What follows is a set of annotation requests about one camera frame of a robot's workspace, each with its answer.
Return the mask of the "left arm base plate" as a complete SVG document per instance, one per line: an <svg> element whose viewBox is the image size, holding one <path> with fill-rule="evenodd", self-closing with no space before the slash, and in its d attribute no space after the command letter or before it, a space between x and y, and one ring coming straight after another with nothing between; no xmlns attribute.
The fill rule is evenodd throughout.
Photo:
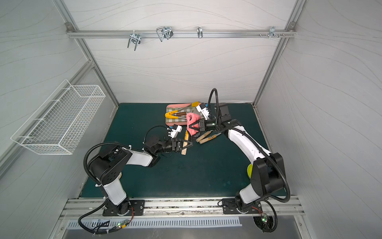
<svg viewBox="0 0 382 239"><path fill-rule="evenodd" d="M105 209L102 215L104 217L114 216L142 216L144 211L144 200L129 200L128 198L122 201L119 205L114 205L109 199L105 201Z"/></svg>

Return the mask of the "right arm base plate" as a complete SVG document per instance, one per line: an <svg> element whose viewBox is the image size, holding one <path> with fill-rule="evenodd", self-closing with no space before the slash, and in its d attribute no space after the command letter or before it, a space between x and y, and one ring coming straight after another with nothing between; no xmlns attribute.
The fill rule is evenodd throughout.
<svg viewBox="0 0 382 239"><path fill-rule="evenodd" d="M262 214L261 204L245 204L239 197L223 198L218 201L217 205L223 209L225 215L233 214Z"/></svg>

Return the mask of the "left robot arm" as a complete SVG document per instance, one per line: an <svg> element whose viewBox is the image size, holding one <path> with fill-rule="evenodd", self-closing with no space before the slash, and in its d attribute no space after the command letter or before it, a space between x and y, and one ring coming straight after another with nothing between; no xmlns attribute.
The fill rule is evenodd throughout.
<svg viewBox="0 0 382 239"><path fill-rule="evenodd" d="M119 175L127 165L153 167L160 154L182 152L193 146L189 140L170 138L162 141L151 136L144 142L142 150L118 142L104 142L91 147L85 154L83 166L88 177L101 188L107 203L120 206L128 203L128 197L120 182Z"/></svg>

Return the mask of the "pink rag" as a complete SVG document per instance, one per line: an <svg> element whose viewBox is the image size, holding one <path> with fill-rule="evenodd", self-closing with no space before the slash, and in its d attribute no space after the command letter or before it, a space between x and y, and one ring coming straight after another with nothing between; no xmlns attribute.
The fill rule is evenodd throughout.
<svg viewBox="0 0 382 239"><path fill-rule="evenodd" d="M199 132L199 120L201 119L199 114L187 113L187 130L191 136Z"/></svg>

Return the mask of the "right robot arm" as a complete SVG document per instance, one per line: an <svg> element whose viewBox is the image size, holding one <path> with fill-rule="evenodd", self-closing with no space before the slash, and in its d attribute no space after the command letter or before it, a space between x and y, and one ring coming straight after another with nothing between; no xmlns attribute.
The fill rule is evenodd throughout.
<svg viewBox="0 0 382 239"><path fill-rule="evenodd" d="M252 166L250 184L235 197L238 210L242 211L244 207L268 198L281 203L290 200L284 159L279 153L271 153L262 147L236 119L222 123L201 119L198 125L200 132L216 130L228 137L245 154Z"/></svg>

